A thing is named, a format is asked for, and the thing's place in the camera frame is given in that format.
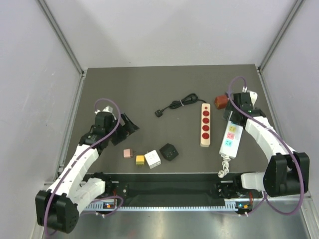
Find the red koi fish adapter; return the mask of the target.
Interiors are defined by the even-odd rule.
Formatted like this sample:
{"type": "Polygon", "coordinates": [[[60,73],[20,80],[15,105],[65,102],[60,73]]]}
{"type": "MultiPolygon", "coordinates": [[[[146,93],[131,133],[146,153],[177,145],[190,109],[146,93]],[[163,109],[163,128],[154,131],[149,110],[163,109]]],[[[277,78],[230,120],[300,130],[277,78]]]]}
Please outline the red koi fish adapter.
{"type": "Polygon", "coordinates": [[[226,108],[228,101],[229,99],[226,95],[220,95],[215,98],[214,103],[216,108],[220,110],[226,108]]]}

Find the pink USB charger plug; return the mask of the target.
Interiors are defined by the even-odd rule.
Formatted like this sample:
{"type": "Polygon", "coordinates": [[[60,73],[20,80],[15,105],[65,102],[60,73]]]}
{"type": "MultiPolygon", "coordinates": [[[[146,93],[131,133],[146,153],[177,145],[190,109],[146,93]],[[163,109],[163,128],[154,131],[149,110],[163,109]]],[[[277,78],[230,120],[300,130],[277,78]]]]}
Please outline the pink USB charger plug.
{"type": "Polygon", "coordinates": [[[129,148],[129,149],[124,149],[124,150],[123,150],[123,157],[124,157],[124,158],[132,158],[135,153],[136,153],[136,152],[135,152],[133,149],[131,149],[131,148],[129,148]]]}

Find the white multi-socket power strip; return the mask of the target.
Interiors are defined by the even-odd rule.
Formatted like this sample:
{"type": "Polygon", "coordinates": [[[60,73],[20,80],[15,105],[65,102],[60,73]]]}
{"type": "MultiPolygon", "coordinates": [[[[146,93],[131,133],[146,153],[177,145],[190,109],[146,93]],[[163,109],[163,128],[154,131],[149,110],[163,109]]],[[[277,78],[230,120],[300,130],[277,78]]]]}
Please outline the white multi-socket power strip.
{"type": "Polygon", "coordinates": [[[243,127],[232,123],[230,120],[227,122],[224,137],[221,143],[219,154],[223,156],[229,156],[231,159],[236,158],[243,127]]]}

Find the white red power strip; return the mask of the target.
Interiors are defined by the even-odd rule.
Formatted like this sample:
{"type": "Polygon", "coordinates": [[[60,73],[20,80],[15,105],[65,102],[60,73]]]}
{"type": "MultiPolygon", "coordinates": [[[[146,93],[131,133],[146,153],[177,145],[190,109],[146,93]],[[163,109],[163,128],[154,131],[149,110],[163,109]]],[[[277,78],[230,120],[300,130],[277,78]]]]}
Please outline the white red power strip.
{"type": "Polygon", "coordinates": [[[208,103],[201,105],[200,146],[209,147],[211,144],[211,107],[208,103]]]}

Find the yellow USB charger plug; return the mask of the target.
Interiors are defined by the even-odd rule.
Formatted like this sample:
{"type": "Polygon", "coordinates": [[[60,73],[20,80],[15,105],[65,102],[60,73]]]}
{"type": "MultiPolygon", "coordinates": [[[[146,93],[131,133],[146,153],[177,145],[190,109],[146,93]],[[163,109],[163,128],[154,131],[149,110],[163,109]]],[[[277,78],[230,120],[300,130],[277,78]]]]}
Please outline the yellow USB charger plug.
{"type": "Polygon", "coordinates": [[[144,165],[145,164],[145,156],[137,155],[135,160],[136,165],[144,165]]]}

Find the black adapter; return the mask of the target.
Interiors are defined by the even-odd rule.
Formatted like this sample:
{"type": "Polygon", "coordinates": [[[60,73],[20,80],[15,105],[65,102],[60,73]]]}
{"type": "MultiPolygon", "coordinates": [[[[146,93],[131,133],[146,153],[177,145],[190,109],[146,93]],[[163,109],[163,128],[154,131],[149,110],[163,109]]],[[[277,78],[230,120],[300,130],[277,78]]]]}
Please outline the black adapter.
{"type": "Polygon", "coordinates": [[[179,155],[177,149],[169,143],[160,148],[159,151],[163,158],[167,161],[172,161],[179,155]]]}

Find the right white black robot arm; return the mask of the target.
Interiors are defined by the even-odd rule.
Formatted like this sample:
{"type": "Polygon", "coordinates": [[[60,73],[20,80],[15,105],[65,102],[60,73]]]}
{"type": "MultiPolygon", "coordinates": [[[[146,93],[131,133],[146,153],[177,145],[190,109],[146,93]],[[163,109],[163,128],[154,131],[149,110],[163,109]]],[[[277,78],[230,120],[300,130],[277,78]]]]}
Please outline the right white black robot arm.
{"type": "Polygon", "coordinates": [[[254,106],[255,92],[236,93],[227,104],[227,126],[219,154],[223,158],[218,176],[229,173],[229,162],[236,158],[242,133],[245,131],[256,141],[268,160],[265,172],[242,173],[235,178],[233,192],[238,197],[251,190],[265,191],[271,197],[306,193],[309,189],[310,159],[298,153],[278,138],[265,114],[254,106]]]}

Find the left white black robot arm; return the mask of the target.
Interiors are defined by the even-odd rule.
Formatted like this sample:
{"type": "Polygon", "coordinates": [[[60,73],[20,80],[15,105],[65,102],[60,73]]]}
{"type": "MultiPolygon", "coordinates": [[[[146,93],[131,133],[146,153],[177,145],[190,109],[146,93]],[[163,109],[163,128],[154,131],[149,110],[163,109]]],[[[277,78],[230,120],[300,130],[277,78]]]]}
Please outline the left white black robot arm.
{"type": "Polygon", "coordinates": [[[113,185],[101,176],[89,178],[83,185],[88,169],[109,143],[117,145],[139,127],[125,113],[115,117],[110,106],[95,111],[95,122],[79,140],[71,160],[47,190],[35,197],[37,223],[47,229],[70,233],[80,214],[98,196],[109,197],[113,185]]]}

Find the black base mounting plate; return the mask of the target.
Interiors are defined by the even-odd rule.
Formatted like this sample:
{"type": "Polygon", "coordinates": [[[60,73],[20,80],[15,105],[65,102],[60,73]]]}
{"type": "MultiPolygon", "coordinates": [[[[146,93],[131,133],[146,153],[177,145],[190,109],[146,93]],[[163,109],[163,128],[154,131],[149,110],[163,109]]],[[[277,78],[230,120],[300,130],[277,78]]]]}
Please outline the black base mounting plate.
{"type": "Polygon", "coordinates": [[[237,174],[221,179],[216,173],[107,174],[118,193],[137,195],[207,195],[213,198],[247,198],[249,190],[236,184],[237,174]]]}

